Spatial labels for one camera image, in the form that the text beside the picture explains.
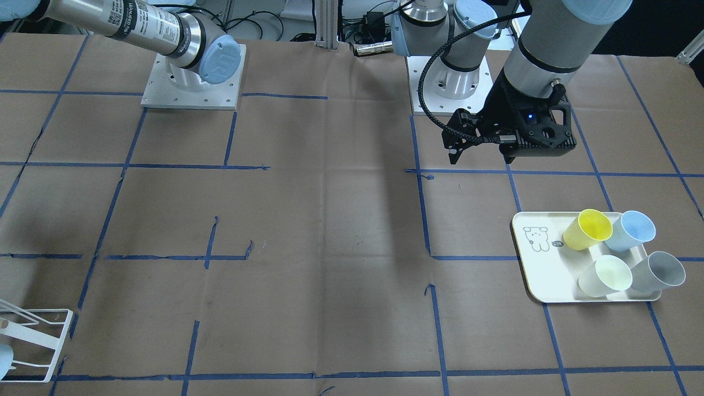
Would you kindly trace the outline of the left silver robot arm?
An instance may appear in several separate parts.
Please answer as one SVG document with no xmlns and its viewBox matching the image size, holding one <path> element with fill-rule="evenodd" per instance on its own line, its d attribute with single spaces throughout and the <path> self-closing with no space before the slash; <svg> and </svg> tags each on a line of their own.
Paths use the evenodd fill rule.
<svg viewBox="0 0 704 396">
<path fill-rule="evenodd" d="M 631 1 L 522 1 L 521 13 L 498 15 L 483 1 L 407 1 L 390 33 L 400 56 L 427 56 L 411 89 L 421 111 L 442 130 L 448 160 L 473 146 L 498 145 L 506 163 L 562 156 L 576 148 L 566 86 Z M 447 123 L 427 96 L 459 103 L 480 85 L 480 66 L 497 28 L 528 17 L 482 108 L 458 106 Z"/>
</svg>

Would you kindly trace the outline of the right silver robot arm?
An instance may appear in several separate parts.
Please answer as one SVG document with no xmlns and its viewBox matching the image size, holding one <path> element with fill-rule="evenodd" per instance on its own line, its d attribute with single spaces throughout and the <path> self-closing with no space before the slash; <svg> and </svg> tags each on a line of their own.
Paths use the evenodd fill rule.
<svg viewBox="0 0 704 396">
<path fill-rule="evenodd" d="M 2 21 L 51 18 L 160 53 L 178 68 L 221 84 L 240 68 L 242 50 L 208 15 L 173 13 L 144 1 L 2 1 Z"/>
</svg>

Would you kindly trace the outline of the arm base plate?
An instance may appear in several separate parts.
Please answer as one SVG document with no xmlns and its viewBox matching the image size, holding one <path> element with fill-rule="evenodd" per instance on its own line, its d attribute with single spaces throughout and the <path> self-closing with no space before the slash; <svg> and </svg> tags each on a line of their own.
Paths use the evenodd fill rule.
<svg viewBox="0 0 704 396">
<path fill-rule="evenodd" d="M 424 115 L 417 89 L 421 73 L 429 60 L 429 56 L 406 58 L 408 87 L 414 115 Z M 493 80 L 486 57 L 483 58 L 478 69 L 470 72 L 450 69 L 442 60 L 435 60 L 424 79 L 423 98 L 427 109 L 435 116 L 451 116 L 458 108 L 475 114 L 485 105 L 492 85 Z"/>
<path fill-rule="evenodd" d="M 177 68 L 168 58 L 158 54 L 144 88 L 141 105 L 161 109 L 236 110 L 246 58 L 246 45 L 239 45 L 242 58 L 239 67 L 221 84 L 209 84 L 196 73 Z"/>
</svg>

